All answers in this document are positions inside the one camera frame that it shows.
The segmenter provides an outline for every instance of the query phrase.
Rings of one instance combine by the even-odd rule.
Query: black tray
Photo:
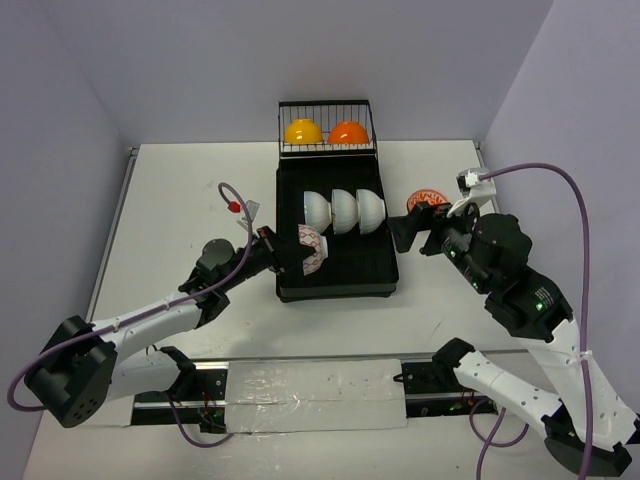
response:
[[[369,189],[382,199],[382,182],[375,154],[281,158],[276,175],[276,228],[279,235],[297,239],[304,224],[304,192],[311,190],[331,199],[331,190],[341,188],[355,196]],[[373,233],[360,235],[358,226],[344,235],[327,238],[329,258],[319,270],[304,276],[302,269],[279,275],[276,293],[283,302],[311,298],[388,297],[396,290],[398,264],[391,232],[383,222]]]

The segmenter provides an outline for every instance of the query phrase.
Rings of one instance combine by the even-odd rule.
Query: gray wall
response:
[[[586,197],[592,233],[589,341],[625,401],[640,411],[640,3],[556,0],[491,127],[491,168],[546,161]],[[500,206],[531,234],[533,265],[577,308],[581,235],[571,191],[552,173],[499,180]],[[640,450],[633,472],[640,478]]]
[[[128,140],[262,141],[368,97],[383,139],[485,137],[551,0],[42,0]]]
[[[61,320],[84,314],[126,156],[39,3],[0,2],[0,65],[4,389]],[[1,398],[0,476],[14,480],[22,478],[39,415],[13,412]]]

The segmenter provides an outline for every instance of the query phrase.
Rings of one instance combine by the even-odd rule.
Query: orange bowl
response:
[[[329,143],[351,145],[369,143],[369,135],[358,122],[340,122],[331,130]]]

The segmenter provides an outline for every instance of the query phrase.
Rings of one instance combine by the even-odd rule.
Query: wire rack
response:
[[[322,130],[322,143],[286,143],[284,132],[298,118],[310,118]],[[369,135],[369,143],[359,145],[330,144],[329,133],[340,122],[358,122]],[[280,102],[278,113],[278,143],[281,157],[322,155],[377,154],[376,130],[369,100],[314,100]]]

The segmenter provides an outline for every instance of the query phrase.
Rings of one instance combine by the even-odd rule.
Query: yellow bowl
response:
[[[297,118],[284,133],[285,143],[321,143],[322,130],[310,118]]]

